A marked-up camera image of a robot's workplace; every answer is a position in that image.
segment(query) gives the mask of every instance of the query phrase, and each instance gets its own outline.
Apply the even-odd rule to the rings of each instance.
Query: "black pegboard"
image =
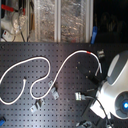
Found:
[[[44,56],[51,62],[51,73],[47,79],[34,86],[35,96],[41,96],[48,90],[48,82],[53,80],[65,58],[76,50],[88,50],[95,54],[104,49],[106,62],[110,64],[113,57],[121,51],[127,50],[127,44],[55,44],[55,43],[1,43],[0,44],[0,76],[11,65],[35,56]],[[15,99],[22,89],[22,80],[27,78],[25,91],[21,98],[13,105],[6,106],[0,103],[0,116],[6,118],[3,128],[75,128],[77,122],[83,121],[81,117],[88,101],[76,102],[74,93],[86,91],[94,85],[77,69],[78,63],[95,72],[97,61],[89,55],[77,54],[64,66],[57,79],[58,100],[49,94],[46,104],[38,112],[32,114],[30,107],[35,103],[29,94],[30,85],[36,79],[44,76],[48,65],[43,60],[28,62],[14,68],[4,78],[0,96],[5,101]],[[97,116],[89,111],[88,116],[96,123]],[[127,128],[127,120],[114,120],[115,128]]]

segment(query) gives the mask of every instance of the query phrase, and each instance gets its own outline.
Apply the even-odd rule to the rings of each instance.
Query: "metal clip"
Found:
[[[36,103],[30,108],[32,113],[38,111],[43,105],[45,105],[44,99],[37,100]]]
[[[52,86],[52,83],[53,83],[52,80],[48,83],[49,87]],[[59,94],[58,94],[57,88],[55,86],[51,89],[51,93],[52,93],[55,100],[57,100],[59,98]]]

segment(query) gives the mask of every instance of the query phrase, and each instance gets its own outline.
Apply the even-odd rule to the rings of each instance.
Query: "robot eye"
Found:
[[[127,109],[127,108],[128,108],[128,102],[125,102],[124,105],[123,105],[123,107],[124,107],[125,109]]]

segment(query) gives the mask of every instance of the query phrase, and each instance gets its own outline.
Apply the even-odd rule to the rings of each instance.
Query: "cable connector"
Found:
[[[75,97],[77,101],[86,100],[86,96],[82,94],[81,92],[76,92]]]
[[[76,97],[76,100],[77,100],[77,101],[81,101],[81,100],[82,100],[82,98],[81,98],[81,93],[80,93],[80,92],[76,92],[76,93],[75,93],[75,97]]]

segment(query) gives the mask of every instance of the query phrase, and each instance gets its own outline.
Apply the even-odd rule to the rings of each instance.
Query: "black surface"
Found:
[[[127,44],[55,44],[55,43],[1,43],[0,44],[0,76],[11,65],[34,57],[45,56],[51,62],[50,76],[36,84],[33,93],[43,95],[48,90],[48,82],[53,80],[65,58],[72,52],[80,49],[92,51],[104,49],[106,64],[110,64],[113,57],[128,49]],[[0,103],[0,116],[6,118],[3,128],[75,128],[77,122],[84,120],[82,113],[88,101],[76,102],[74,93],[86,91],[94,87],[93,83],[85,78],[77,69],[78,63],[85,65],[91,72],[97,69],[97,61],[90,55],[77,54],[64,66],[58,76],[57,85],[60,95],[54,100],[51,93],[45,98],[46,105],[38,112],[32,114],[29,108],[35,103],[29,94],[30,85],[36,79],[47,73],[48,65],[45,61],[32,61],[14,68],[4,78],[0,96],[5,101],[12,101],[21,91],[22,80],[27,78],[25,91],[21,98],[13,105],[6,106]],[[96,123],[99,119],[91,110],[89,119]],[[115,128],[127,128],[127,120],[114,119]]]

